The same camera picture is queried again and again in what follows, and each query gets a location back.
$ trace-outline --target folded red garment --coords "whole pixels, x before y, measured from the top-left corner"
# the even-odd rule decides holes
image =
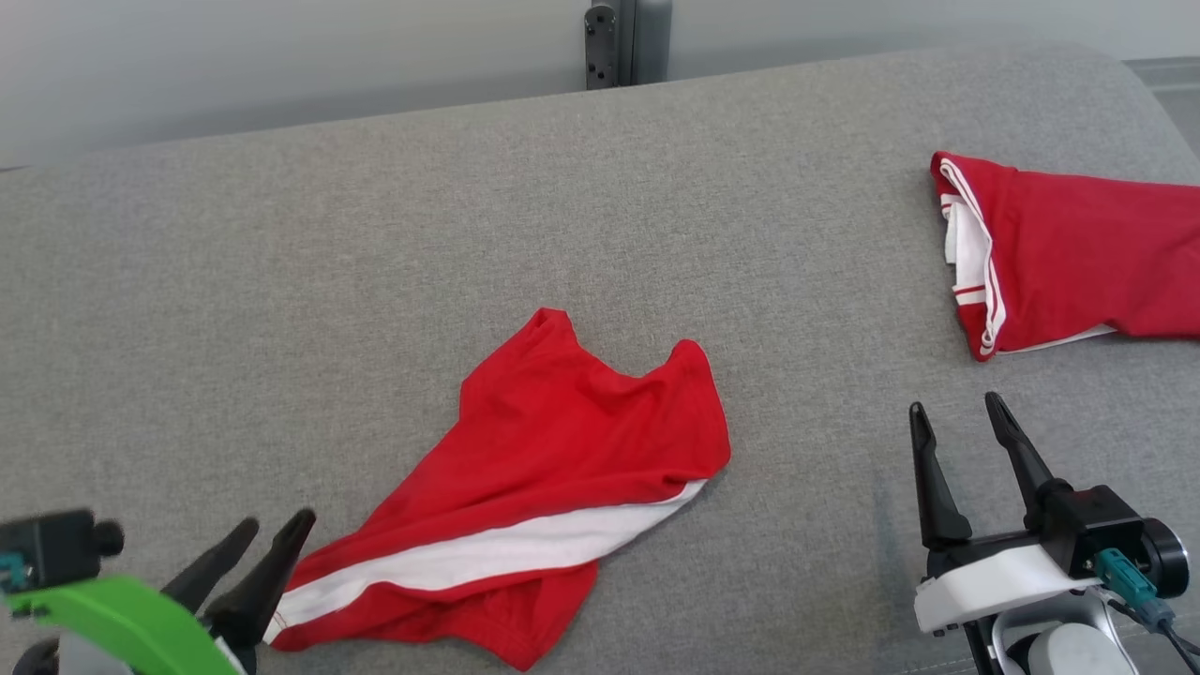
[[[971,352],[1114,330],[1200,338],[1200,187],[1018,171],[936,153]]]
[[[580,346],[566,313],[539,310],[467,377],[458,422],[362,528],[300,561],[266,641],[455,635],[526,670],[575,617],[596,560],[728,460],[698,345],[629,377]]]

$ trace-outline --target teal connector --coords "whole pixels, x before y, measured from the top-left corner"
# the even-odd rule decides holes
[[[1175,620],[1175,611],[1158,598],[1158,589],[1120,550],[1104,549],[1096,556],[1096,575],[1121,596],[1147,631],[1162,633]]]
[[[25,556],[13,552],[0,554],[0,593],[19,593],[25,590]]]

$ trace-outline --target white trim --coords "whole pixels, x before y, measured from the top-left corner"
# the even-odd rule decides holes
[[[946,217],[946,264],[954,264],[959,247],[958,226],[954,223],[954,207],[966,205],[958,195],[942,195],[942,216]]]
[[[978,305],[986,299],[983,288],[978,291],[971,291],[970,293],[955,293],[954,299],[959,305]]]
[[[1075,340],[1086,340],[1088,338],[1096,338],[1097,335],[1108,335],[1109,333],[1116,333],[1117,329],[1104,323],[1097,325],[1096,328],[1088,328],[1082,333],[1076,333],[1070,338],[1063,338],[1062,340],[1051,340],[1049,342],[1043,342],[1040,345],[1033,345],[1032,347],[1025,347],[1024,350],[1013,350],[1012,352],[1001,351],[1001,354],[1020,354],[1024,352],[1036,352],[1038,350],[1045,350],[1046,347],[1057,347],[1058,345],[1066,345],[1067,342],[1074,342]]]
[[[229,659],[229,665],[233,665],[233,670],[236,675],[246,675],[246,669],[241,665],[241,659],[238,658],[238,655],[233,653],[233,650],[229,649],[224,638],[212,638],[212,644],[215,644],[217,649],[221,650],[221,653]]]
[[[448,542],[352,565],[283,595],[266,627],[271,643],[288,626],[348,607],[373,584],[443,591],[534,569],[565,569],[604,557],[679,510],[707,480],[692,480],[661,502],[544,515]]]
[[[991,247],[992,247],[991,233],[988,232],[988,227],[983,217],[983,210],[979,208],[979,202],[976,199],[974,193],[971,191],[971,185],[962,175],[962,172],[959,171],[959,167],[954,166],[954,162],[952,162],[950,160],[943,157],[941,163],[938,165],[938,171],[943,177],[946,177],[946,180],[950,181],[950,185],[953,185],[954,189],[959,191],[959,195],[966,202],[968,209],[967,213],[962,213],[959,209],[955,209],[953,203],[950,204],[950,210],[947,217],[948,221],[949,220],[954,221],[955,240],[956,241],[962,240],[962,235],[965,234],[962,232],[964,227],[977,226],[979,228],[979,232],[983,234],[985,241],[984,255],[983,255],[984,269],[982,271],[983,271],[983,286],[984,286],[984,303],[986,303],[988,305],[988,311],[984,319],[984,330],[980,340],[982,346],[979,347],[979,353],[982,356],[988,356],[996,348],[996,338],[998,338],[1000,329],[1004,325],[1004,318],[1008,316],[1008,313],[1004,311],[1004,299],[1000,293],[1000,279],[996,276],[996,264],[991,259]],[[949,232],[950,228],[948,227],[947,239],[949,239],[950,237]],[[958,259],[961,264],[962,256],[960,253],[956,253],[955,259]],[[977,273],[977,270],[964,270],[964,271],[966,271],[971,276],[974,276],[974,274]]]

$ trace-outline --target gray floor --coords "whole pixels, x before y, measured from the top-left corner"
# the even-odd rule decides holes
[[[1129,61],[1200,155],[1200,56]]]

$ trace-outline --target gray fabric surface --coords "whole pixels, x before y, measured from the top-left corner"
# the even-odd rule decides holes
[[[1198,183],[1123,66],[924,52],[217,137],[0,175],[0,518],[90,504],[160,584],[246,514],[358,527],[540,305],[641,374],[708,352],[733,460],[607,560],[536,673],[950,675],[918,634],[906,410],[979,533],[1020,501],[1003,393],[1046,461],[1200,546],[1200,346],[971,360],[928,175],[947,149]],[[260,552],[268,537],[254,549]],[[1200,593],[1176,603],[1200,633]],[[0,663],[34,637],[0,628]],[[1129,647],[1181,673],[1159,639]],[[264,650],[264,673],[500,673],[448,640]]]

